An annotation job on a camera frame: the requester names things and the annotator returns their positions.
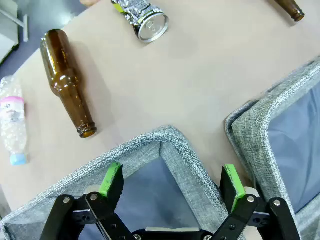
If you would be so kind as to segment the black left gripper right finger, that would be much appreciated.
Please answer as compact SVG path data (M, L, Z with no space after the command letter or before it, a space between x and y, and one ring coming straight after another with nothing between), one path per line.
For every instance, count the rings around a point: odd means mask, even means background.
M255 227L263 240L299 240L300 234L287 202L269 201L246 193L233 164L222 167L220 192L229 213L213 240L237 240L246 227Z

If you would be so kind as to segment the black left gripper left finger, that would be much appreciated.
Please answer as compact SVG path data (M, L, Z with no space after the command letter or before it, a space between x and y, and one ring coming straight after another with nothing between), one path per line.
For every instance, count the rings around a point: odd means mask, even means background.
M40 239L78 240L86 225L95 224L105 240L131 240L133 234L115 213L123 189L123 165L111 163L98 191L55 200Z

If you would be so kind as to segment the person's hand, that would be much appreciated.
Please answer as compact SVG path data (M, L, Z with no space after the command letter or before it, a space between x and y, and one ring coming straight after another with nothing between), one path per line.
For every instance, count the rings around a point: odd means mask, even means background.
M91 7L93 5L95 5L96 3L98 3L100 0L79 0L79 2L86 6L86 7Z

